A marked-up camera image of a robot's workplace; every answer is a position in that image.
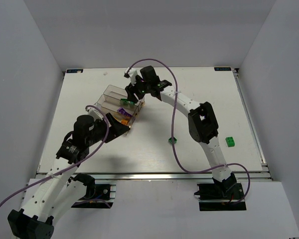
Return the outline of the purple lego brick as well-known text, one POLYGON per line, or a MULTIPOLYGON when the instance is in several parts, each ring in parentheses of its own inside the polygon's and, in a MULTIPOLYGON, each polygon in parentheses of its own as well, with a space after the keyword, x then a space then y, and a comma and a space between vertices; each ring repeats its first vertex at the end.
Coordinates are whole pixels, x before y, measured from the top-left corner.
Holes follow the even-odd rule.
POLYGON ((130 117, 130 118, 132 117, 132 115, 129 114, 128 112, 124 112, 124 115, 127 116, 127 117, 130 117))

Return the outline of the light green lego brick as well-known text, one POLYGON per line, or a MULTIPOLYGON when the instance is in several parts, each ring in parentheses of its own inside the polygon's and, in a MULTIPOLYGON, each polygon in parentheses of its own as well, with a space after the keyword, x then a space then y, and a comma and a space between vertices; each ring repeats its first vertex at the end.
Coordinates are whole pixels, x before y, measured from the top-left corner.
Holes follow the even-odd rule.
POLYGON ((235 146, 235 141, 234 141, 233 137, 231 137, 231 136, 226 137, 225 141, 226 141, 228 147, 234 147, 235 146))

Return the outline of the purple curved lego piece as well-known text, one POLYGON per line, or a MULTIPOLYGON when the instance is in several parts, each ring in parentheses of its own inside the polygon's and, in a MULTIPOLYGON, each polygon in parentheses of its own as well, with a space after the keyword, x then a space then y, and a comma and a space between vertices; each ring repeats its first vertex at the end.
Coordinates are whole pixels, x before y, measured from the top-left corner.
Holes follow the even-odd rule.
POLYGON ((117 109, 117 112, 119 112, 119 113, 121 113, 121 114, 123 114, 123 115, 126 113, 126 111, 125 111, 124 108, 119 108, 119 109, 117 109))

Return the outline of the small green lego brick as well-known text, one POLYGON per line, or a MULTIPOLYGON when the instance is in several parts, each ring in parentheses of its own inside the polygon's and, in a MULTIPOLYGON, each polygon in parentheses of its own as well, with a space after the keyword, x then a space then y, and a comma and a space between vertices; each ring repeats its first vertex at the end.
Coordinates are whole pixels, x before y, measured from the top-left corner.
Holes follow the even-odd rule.
POLYGON ((120 104, 121 105, 128 105, 129 101, 127 99, 120 99, 120 104))

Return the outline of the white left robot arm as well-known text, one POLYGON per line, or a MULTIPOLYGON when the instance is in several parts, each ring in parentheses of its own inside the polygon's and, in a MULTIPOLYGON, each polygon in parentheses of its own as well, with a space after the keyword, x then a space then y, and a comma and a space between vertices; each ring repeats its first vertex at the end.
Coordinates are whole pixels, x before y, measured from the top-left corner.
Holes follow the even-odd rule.
POLYGON ((59 150, 49 174, 39 183, 36 192, 18 210, 8 215, 12 234, 20 239, 49 239, 59 219, 95 185, 93 177, 73 174, 97 142, 108 143, 129 131, 110 113, 104 118, 89 112, 78 116, 59 150))

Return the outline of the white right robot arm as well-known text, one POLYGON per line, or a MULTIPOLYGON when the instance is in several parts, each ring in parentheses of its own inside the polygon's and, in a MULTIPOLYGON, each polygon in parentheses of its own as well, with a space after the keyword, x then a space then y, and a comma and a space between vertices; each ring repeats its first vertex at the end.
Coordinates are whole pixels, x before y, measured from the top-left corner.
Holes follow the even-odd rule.
POLYGON ((150 94, 152 97, 173 106, 171 134, 174 134, 175 112, 178 110, 188 120, 189 134, 203 149, 211 167, 212 179, 215 187, 221 191, 222 196, 227 196, 236 185, 235 175, 228 168, 218 139, 218 122, 209 102, 198 103, 185 96, 178 90, 177 79, 174 86, 167 80, 161 80, 153 66, 140 69, 129 67, 125 70, 124 77, 130 79, 130 84, 125 90, 128 100, 136 102, 150 94))

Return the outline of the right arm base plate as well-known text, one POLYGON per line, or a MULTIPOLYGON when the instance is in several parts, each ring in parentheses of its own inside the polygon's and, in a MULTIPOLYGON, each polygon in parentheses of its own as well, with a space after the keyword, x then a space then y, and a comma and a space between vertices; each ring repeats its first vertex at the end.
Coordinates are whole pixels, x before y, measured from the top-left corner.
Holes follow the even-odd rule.
POLYGON ((226 195, 215 184, 198 184, 197 188, 194 197, 199 201, 199 210, 202 212, 247 210, 245 200, 241 200, 244 196, 241 183, 237 183, 226 195))

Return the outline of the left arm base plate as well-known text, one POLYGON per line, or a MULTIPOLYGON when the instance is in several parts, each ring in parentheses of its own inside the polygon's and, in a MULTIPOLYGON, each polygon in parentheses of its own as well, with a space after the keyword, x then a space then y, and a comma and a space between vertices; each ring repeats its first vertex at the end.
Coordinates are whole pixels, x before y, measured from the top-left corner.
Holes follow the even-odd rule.
POLYGON ((115 184, 95 184, 72 208, 110 209, 116 196, 115 184))

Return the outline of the yellow rounded lego piece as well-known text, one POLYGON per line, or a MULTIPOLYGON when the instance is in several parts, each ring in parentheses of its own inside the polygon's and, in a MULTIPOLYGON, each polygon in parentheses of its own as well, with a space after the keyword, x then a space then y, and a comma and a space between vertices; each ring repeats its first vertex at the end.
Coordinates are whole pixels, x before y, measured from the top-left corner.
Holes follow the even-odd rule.
POLYGON ((122 120, 121 120, 121 124, 123 124, 123 125, 128 125, 128 124, 129 124, 129 121, 128 121, 128 120, 125 120, 125 119, 122 119, 122 120))

